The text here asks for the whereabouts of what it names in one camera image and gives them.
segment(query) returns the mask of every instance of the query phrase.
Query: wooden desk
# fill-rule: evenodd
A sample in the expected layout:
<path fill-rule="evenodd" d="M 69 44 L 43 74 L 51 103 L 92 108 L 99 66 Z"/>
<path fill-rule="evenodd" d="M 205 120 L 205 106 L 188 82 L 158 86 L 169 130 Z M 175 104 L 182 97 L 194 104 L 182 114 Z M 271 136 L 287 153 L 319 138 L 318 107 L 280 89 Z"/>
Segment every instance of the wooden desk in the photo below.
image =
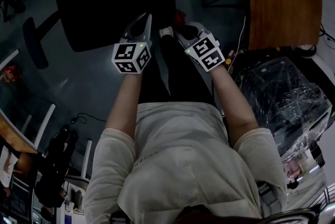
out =
<path fill-rule="evenodd" d="M 321 14 L 322 0 L 250 0 L 249 49 L 317 44 Z"/>
<path fill-rule="evenodd" d="M 34 145 L 29 141 L 0 110 L 0 136 L 16 151 L 37 153 Z"/>

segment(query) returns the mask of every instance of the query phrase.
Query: cable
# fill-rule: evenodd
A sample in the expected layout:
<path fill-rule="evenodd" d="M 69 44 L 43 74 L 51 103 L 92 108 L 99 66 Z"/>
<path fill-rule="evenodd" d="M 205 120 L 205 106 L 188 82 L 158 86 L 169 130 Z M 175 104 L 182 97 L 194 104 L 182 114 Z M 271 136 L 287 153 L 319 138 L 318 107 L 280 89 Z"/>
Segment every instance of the cable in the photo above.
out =
<path fill-rule="evenodd" d="M 331 47 L 330 45 L 327 44 L 327 42 L 326 42 L 326 40 L 325 40 L 325 35 L 327 36 L 328 41 L 335 42 L 335 39 L 334 39 L 333 37 L 331 37 L 331 36 L 326 32 L 326 30 L 325 30 L 325 28 L 323 27 L 323 24 L 322 24 L 322 23 L 321 23 L 321 28 L 322 28 L 322 29 L 321 29 L 322 34 L 321 34 L 319 37 L 322 36 L 323 41 L 325 42 L 325 44 L 326 44 L 327 47 L 329 47 L 329 48 L 332 49 L 332 50 L 335 50 L 335 48 L 333 48 L 333 47 Z"/>
<path fill-rule="evenodd" d="M 235 60 L 235 58 L 236 58 L 236 56 L 237 56 L 237 53 L 239 52 L 240 42 L 241 42 L 242 33 L 243 33 L 243 31 L 244 31 L 244 27 L 245 27 L 245 17 L 244 17 L 243 28 L 242 28 L 242 30 L 241 30 L 241 34 L 240 34 L 240 38 L 239 38 L 239 45 L 237 46 L 237 51 L 236 51 L 235 57 L 234 57 L 234 59 L 232 60 L 230 66 L 229 66 L 229 68 L 228 68 L 228 72 L 229 72 L 229 70 L 230 70 L 232 64 L 234 63 L 234 60 Z"/>
<path fill-rule="evenodd" d="M 321 23 L 321 28 L 322 28 L 321 29 L 322 34 L 320 36 L 326 35 L 329 38 L 328 40 L 331 40 L 332 42 L 335 42 L 335 39 L 326 32 L 322 23 Z"/>
<path fill-rule="evenodd" d="M 326 44 L 326 46 L 328 46 L 330 49 L 332 49 L 332 50 L 335 50 L 335 48 L 333 48 L 333 47 L 331 47 L 330 45 L 328 45 L 327 44 L 327 42 L 326 42 L 326 40 L 325 40 L 325 37 L 324 36 L 322 36 L 322 38 L 323 38 L 323 40 L 324 40 L 324 42 L 325 42 L 325 44 Z"/>
<path fill-rule="evenodd" d="M 75 118 L 72 119 L 71 124 L 75 124 L 77 121 L 81 122 L 82 124 L 86 124 L 87 123 L 87 119 L 84 116 L 81 115 L 86 115 L 89 116 L 97 121 L 102 121 L 102 122 L 106 122 L 105 120 L 101 120 L 99 118 L 96 118 L 93 115 L 87 114 L 87 113 L 78 113 L 77 116 Z"/>

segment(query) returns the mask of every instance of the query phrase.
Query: plastic-wrapped object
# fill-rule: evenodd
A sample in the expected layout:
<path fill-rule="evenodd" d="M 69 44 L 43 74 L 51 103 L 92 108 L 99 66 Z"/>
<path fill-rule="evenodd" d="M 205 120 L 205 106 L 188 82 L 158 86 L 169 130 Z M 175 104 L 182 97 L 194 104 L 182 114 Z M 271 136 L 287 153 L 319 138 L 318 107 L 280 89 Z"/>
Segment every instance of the plastic-wrapped object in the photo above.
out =
<path fill-rule="evenodd" d="M 331 103 L 288 58 L 246 71 L 240 89 L 259 125 L 272 131 L 283 162 L 304 152 L 327 126 Z"/>

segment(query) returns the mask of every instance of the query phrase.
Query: gray floor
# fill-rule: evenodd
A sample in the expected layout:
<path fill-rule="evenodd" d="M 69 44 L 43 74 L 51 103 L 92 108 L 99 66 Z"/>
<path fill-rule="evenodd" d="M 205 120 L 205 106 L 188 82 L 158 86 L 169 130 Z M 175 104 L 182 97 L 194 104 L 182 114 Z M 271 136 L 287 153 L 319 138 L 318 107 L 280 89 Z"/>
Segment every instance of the gray floor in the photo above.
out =
<path fill-rule="evenodd" d="M 18 48 L 20 54 L 14 59 L 23 73 L 20 83 L 0 85 L 0 107 L 20 128 L 28 114 L 32 114 L 27 136 L 34 136 L 50 104 L 56 109 L 42 137 L 39 150 L 44 151 L 50 138 L 63 124 L 79 112 L 106 119 L 117 95 L 122 76 L 111 64 L 113 47 L 104 47 L 86 52 L 72 51 L 59 21 L 42 40 L 42 46 L 49 66 L 38 70 L 26 50 L 22 25 L 33 17 L 36 26 L 57 10 L 55 0 L 23 0 L 26 11 L 16 15 L 10 22 L 0 18 L 0 57 Z M 242 3 L 243 0 L 225 0 L 221 3 Z M 187 14 L 187 20 L 201 22 L 220 41 L 224 48 L 235 48 L 243 24 L 244 10 L 201 7 L 202 0 L 176 0 L 178 9 Z M 157 55 L 163 79 L 166 81 L 166 67 L 161 55 Z M 205 81 L 210 79 L 202 72 Z M 104 124 L 87 118 L 87 124 L 76 123 L 71 128 L 79 134 L 79 141 L 73 155 L 73 164 L 81 169 L 88 139 L 93 140 L 87 173 L 92 172 L 93 153 Z"/>

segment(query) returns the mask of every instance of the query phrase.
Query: foot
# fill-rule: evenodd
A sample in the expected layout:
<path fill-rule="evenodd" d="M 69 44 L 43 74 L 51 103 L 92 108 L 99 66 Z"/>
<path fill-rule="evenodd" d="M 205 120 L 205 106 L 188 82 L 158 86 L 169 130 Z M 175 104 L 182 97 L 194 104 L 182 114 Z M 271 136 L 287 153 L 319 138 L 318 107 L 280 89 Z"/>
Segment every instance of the foot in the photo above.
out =
<path fill-rule="evenodd" d="M 164 28 L 164 29 L 160 29 L 159 30 L 159 35 L 162 38 L 165 35 L 170 35 L 173 37 L 173 28 L 171 26 Z"/>

